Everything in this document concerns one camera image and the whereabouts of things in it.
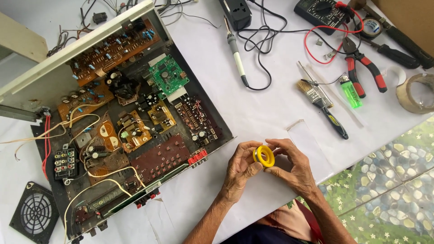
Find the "packing tape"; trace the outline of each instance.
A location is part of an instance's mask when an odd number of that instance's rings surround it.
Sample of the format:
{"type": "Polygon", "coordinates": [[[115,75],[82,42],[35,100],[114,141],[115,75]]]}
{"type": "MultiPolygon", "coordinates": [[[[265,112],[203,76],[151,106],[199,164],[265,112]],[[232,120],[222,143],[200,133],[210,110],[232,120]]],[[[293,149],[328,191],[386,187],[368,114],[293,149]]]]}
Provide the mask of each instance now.
{"type": "Polygon", "coordinates": [[[368,40],[373,40],[383,32],[383,24],[372,17],[364,18],[363,24],[365,27],[360,32],[360,35],[368,40]]]}
{"type": "Polygon", "coordinates": [[[399,104],[401,104],[404,109],[411,113],[426,114],[434,112],[434,105],[424,106],[423,104],[420,104],[414,100],[413,96],[411,95],[411,84],[414,82],[422,83],[428,86],[432,92],[434,92],[433,74],[417,74],[405,80],[405,82],[402,84],[400,79],[400,84],[396,87],[396,96],[398,97],[399,104]]]}

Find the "paint brush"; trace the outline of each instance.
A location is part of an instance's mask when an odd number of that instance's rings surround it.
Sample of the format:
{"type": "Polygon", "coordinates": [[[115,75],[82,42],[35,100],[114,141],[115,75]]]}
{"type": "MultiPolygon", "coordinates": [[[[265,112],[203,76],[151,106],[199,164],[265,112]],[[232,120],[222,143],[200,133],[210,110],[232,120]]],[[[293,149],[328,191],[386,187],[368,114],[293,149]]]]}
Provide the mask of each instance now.
{"type": "Polygon", "coordinates": [[[325,117],[328,119],[330,124],[333,126],[335,131],[345,140],[348,139],[348,134],[345,131],[344,127],[339,123],[339,121],[330,113],[330,111],[326,108],[322,97],[317,93],[317,91],[310,85],[302,80],[297,82],[297,87],[302,91],[309,100],[318,108],[322,110],[325,117]]]}

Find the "green lighter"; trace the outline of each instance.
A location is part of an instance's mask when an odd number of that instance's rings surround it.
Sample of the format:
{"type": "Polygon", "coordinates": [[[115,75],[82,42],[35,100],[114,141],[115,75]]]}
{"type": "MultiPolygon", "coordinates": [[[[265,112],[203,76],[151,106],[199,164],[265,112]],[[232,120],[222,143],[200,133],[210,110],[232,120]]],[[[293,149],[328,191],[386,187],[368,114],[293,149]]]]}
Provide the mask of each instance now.
{"type": "Polygon", "coordinates": [[[352,82],[348,79],[348,76],[342,76],[341,78],[339,78],[339,82],[341,83],[341,87],[344,90],[345,95],[347,96],[347,99],[351,104],[351,107],[353,109],[361,107],[363,105],[362,101],[357,95],[357,92],[355,91],[352,82]]]}

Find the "hammer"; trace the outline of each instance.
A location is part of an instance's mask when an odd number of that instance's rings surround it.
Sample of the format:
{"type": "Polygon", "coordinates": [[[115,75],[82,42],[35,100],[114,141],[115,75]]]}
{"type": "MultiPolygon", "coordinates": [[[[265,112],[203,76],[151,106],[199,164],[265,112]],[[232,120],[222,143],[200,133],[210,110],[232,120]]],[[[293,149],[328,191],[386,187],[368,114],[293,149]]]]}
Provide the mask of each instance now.
{"type": "Polygon", "coordinates": [[[398,30],[395,26],[389,24],[385,18],[381,17],[372,10],[372,8],[366,5],[366,0],[350,0],[349,5],[355,10],[364,10],[369,16],[381,22],[387,35],[419,60],[424,69],[429,69],[434,66],[434,58],[431,55],[421,49],[407,35],[398,30]]]}

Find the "hand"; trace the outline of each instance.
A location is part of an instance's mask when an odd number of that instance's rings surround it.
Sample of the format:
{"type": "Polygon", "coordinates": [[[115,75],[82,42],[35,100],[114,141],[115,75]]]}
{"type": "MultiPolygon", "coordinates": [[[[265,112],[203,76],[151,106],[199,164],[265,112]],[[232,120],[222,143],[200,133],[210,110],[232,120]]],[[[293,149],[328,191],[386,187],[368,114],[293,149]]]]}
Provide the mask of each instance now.
{"type": "Polygon", "coordinates": [[[289,187],[302,198],[313,197],[318,188],[310,170],[309,159],[289,139],[266,139],[268,147],[273,150],[274,155],[284,154],[292,162],[291,172],[273,166],[264,171],[282,178],[289,187]]]}
{"type": "Polygon", "coordinates": [[[249,141],[238,144],[233,156],[229,159],[226,178],[220,191],[224,200],[237,203],[247,180],[262,169],[262,164],[254,162],[253,151],[261,146],[261,142],[249,141]]]}

